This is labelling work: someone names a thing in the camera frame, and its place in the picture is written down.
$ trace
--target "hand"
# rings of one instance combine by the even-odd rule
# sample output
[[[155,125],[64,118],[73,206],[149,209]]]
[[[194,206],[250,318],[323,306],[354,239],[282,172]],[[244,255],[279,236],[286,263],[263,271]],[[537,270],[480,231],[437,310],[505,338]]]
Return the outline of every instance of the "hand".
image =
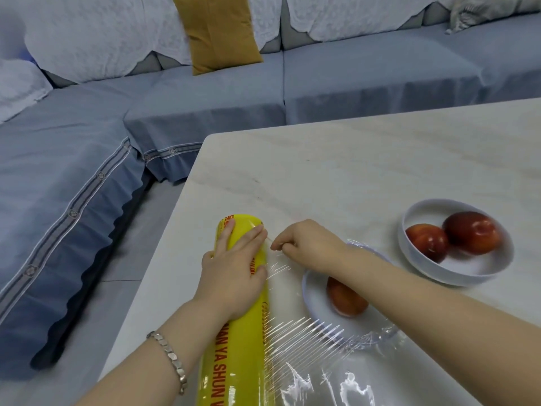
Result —
[[[250,262],[265,239],[267,230],[263,225],[248,231],[228,251],[227,244],[233,228],[231,219],[216,242],[216,249],[203,255],[203,271],[194,300],[210,303],[216,310],[223,310],[225,321],[244,315],[259,297],[267,269],[261,265],[254,275],[250,274]]]
[[[328,275],[334,274],[348,251],[342,239],[311,219],[288,226],[270,248],[284,252],[302,266]]]

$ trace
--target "plastic-covered bowl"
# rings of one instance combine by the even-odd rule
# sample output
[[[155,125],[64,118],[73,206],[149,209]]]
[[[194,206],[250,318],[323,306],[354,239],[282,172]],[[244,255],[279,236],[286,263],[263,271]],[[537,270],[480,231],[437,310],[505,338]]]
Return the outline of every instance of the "plastic-covered bowl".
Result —
[[[449,215],[464,211],[479,212],[492,219],[502,236],[502,244],[494,251],[478,256],[467,256],[451,247],[447,257],[437,264],[419,252],[406,235],[406,229],[411,225],[432,224],[441,227]],[[426,199],[412,205],[398,225],[398,244],[406,259],[419,272],[454,286],[481,284],[504,271],[515,256],[509,232],[496,219],[481,209],[451,199]]]
[[[353,240],[347,243],[367,249],[389,262],[389,259],[368,245]],[[361,350],[387,341],[398,332],[398,328],[371,305],[355,317],[337,314],[327,296],[328,278],[327,275],[311,270],[306,270],[302,278],[302,298],[314,320],[313,327],[321,334],[347,350]]]

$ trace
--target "person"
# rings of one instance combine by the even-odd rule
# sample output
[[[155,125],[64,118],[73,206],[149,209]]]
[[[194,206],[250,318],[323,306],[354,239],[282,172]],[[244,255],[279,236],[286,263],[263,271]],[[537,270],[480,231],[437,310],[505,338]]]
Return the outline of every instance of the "person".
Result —
[[[231,220],[203,256],[193,299],[158,329],[187,374],[222,325],[252,306],[267,279],[264,267],[249,272],[267,231],[253,228],[228,251],[233,227]],[[541,328],[348,247],[312,220],[289,226],[270,248],[354,289],[483,405],[541,404]],[[170,359],[150,338],[77,406],[171,406],[180,387]]]

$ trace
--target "beige pillow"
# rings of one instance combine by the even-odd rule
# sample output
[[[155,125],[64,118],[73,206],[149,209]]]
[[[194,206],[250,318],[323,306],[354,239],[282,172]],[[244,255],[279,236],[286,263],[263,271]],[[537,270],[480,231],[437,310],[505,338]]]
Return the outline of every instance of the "beige pillow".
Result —
[[[193,75],[262,63],[248,0],[173,0],[190,40]]]
[[[541,11],[541,0],[456,0],[447,33],[514,14]]]

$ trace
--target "cling film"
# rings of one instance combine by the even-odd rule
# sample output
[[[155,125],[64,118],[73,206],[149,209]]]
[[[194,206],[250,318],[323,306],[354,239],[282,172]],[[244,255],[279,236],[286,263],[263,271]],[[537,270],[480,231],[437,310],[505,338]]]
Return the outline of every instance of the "cling film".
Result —
[[[235,227],[228,249],[247,231],[262,224],[250,215],[230,215],[218,224],[216,239],[231,219],[235,219]],[[261,248],[250,264],[250,272],[254,274],[266,262]],[[265,286],[244,316],[222,327],[201,359],[198,406],[274,406],[265,357],[268,310]]]

